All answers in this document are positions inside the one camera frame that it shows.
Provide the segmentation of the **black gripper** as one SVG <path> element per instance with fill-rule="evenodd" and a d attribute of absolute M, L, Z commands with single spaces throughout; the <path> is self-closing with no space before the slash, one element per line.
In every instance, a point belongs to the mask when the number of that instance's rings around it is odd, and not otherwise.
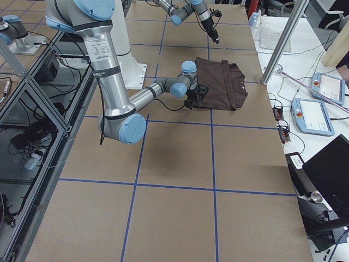
<path fill-rule="evenodd" d="M 188 90 L 188 98 L 184 101 L 184 106 L 188 109 L 192 109 L 193 105 L 196 105 L 197 87 L 198 85 Z"/>
<path fill-rule="evenodd" d="M 203 29 L 206 33 L 208 33 L 209 37 L 213 41 L 213 43 L 218 44 L 219 43 L 219 35 L 217 30 L 214 28 L 214 22 L 211 17 L 208 19 L 202 20 L 201 25 L 203 26 Z"/>

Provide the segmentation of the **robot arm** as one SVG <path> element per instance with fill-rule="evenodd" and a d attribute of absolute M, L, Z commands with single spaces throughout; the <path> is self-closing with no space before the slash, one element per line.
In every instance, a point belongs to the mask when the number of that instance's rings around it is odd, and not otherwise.
<path fill-rule="evenodd" d="M 205 1 L 184 1 L 183 6 L 179 7 L 172 1 L 153 1 L 151 6 L 161 7 L 166 11 L 170 20 L 175 26 L 181 25 L 190 15 L 195 14 L 197 22 L 202 31 L 207 33 L 212 42 L 219 44 L 219 34 L 216 30 L 216 26 L 222 17 L 222 13 L 219 9 L 214 10 L 208 8 Z"/>
<path fill-rule="evenodd" d="M 146 120 L 138 111 L 165 92 L 176 98 L 198 90 L 196 64 L 186 61 L 176 78 L 154 82 L 128 96 L 119 65 L 114 38 L 114 22 L 122 22 L 122 36 L 127 36 L 125 16 L 119 1 L 46 1 L 46 23 L 58 31 L 75 33 L 85 44 L 94 78 L 100 86 L 103 114 L 99 129 L 102 138 L 134 144 L 146 131 Z"/>

